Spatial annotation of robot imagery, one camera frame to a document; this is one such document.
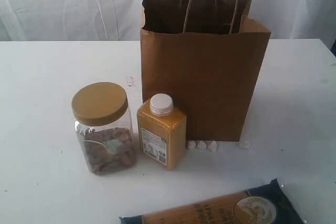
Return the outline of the nut jar gold lid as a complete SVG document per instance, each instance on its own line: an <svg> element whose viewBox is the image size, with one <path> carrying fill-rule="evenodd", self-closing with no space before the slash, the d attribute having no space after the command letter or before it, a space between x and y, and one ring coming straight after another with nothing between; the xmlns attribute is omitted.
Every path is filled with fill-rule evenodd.
<svg viewBox="0 0 336 224"><path fill-rule="evenodd" d="M111 82L79 90L71 102L75 131L88 169L105 175L132 167L136 159L127 93Z"/></svg>

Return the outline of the white backdrop curtain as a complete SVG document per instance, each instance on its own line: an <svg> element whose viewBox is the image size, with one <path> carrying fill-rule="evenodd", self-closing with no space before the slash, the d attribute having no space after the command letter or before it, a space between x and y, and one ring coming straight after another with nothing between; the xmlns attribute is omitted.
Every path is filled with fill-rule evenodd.
<svg viewBox="0 0 336 224"><path fill-rule="evenodd" d="M335 0L252 0L272 38L335 41ZM142 0L1 0L1 40L139 40Z"/></svg>

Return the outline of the brown paper bag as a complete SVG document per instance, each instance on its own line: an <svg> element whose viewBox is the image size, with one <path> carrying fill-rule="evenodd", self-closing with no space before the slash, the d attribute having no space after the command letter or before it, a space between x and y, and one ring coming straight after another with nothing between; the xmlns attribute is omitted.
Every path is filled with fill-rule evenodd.
<svg viewBox="0 0 336 224"><path fill-rule="evenodd" d="M142 97L169 94L190 140L240 140L270 31L251 0L143 0Z"/></svg>

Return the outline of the spaghetti packet dark blue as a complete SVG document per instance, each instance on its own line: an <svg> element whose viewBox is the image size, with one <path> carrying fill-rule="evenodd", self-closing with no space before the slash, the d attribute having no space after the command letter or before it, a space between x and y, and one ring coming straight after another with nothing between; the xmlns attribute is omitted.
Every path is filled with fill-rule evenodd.
<svg viewBox="0 0 336 224"><path fill-rule="evenodd" d="M277 179L234 194L119 219L121 223L305 223Z"/></svg>

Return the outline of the yellow millet bottle white cap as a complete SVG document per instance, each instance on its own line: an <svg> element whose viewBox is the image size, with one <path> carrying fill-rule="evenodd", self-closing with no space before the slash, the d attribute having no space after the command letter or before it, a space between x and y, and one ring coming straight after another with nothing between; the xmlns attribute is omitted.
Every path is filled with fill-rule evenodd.
<svg viewBox="0 0 336 224"><path fill-rule="evenodd" d="M166 169L174 169L183 159L186 142L186 115L173 99L158 93L137 111L141 151Z"/></svg>

